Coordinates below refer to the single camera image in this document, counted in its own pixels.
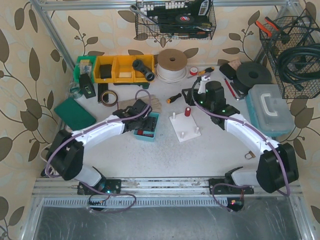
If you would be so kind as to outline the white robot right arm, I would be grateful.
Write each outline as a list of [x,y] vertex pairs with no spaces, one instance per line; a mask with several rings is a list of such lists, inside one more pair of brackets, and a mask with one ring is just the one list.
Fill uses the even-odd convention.
[[243,166],[230,171],[235,188],[260,186],[267,193],[291,194],[290,183],[299,178],[294,147],[266,136],[249,123],[240,111],[228,104],[224,88],[219,81],[198,77],[190,88],[193,104],[210,116],[211,121],[222,130],[235,136],[258,157],[257,167]]

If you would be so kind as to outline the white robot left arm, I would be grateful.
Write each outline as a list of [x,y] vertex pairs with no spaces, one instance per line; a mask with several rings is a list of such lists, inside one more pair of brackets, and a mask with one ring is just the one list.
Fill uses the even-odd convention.
[[97,188],[105,176],[84,163],[85,148],[143,127],[152,110],[150,104],[137,99],[132,106],[116,110],[108,118],[92,126],[72,132],[60,130],[46,155],[46,174],[51,178],[77,180]]

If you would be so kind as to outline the beige work glove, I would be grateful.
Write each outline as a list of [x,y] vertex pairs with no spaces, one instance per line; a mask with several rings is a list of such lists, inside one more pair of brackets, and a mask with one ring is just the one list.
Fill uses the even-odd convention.
[[[138,97],[138,99],[141,99],[146,104],[149,102],[148,96]],[[125,109],[128,106],[132,106],[135,102],[136,102],[135,99],[123,100],[123,101],[119,101],[117,103],[117,106],[118,106],[118,109]],[[152,107],[152,112],[159,113],[159,114],[162,112],[162,105],[159,99],[156,98],[156,96],[153,94],[150,96],[150,105]]]

